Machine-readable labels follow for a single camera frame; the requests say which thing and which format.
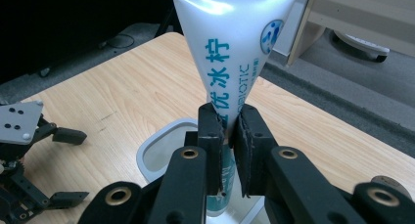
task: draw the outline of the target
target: wooden table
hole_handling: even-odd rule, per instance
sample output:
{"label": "wooden table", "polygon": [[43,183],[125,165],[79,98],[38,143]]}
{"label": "wooden table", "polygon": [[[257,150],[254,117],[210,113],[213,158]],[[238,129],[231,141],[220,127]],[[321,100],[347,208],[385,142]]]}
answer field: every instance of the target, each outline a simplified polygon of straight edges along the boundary
{"label": "wooden table", "polygon": [[[46,196],[86,191],[75,208],[49,210],[31,223],[75,223],[105,186],[146,182],[140,145],[170,122],[197,118],[206,91],[183,36],[168,33],[26,101],[42,100],[45,118],[84,131],[83,145],[47,138],[28,152],[25,176]],[[258,108],[280,145],[299,148],[334,185],[349,192],[376,175],[393,177],[415,197],[415,159],[259,78],[247,103]]]}

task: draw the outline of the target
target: blue circular logo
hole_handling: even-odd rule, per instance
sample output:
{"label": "blue circular logo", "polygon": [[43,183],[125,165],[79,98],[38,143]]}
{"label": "blue circular logo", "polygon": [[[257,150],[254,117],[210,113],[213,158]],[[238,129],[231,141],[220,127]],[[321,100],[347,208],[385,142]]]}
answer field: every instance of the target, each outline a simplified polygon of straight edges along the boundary
{"label": "blue circular logo", "polygon": [[265,55],[271,53],[278,35],[283,28],[283,24],[283,21],[273,21],[263,29],[260,36],[260,48]]}

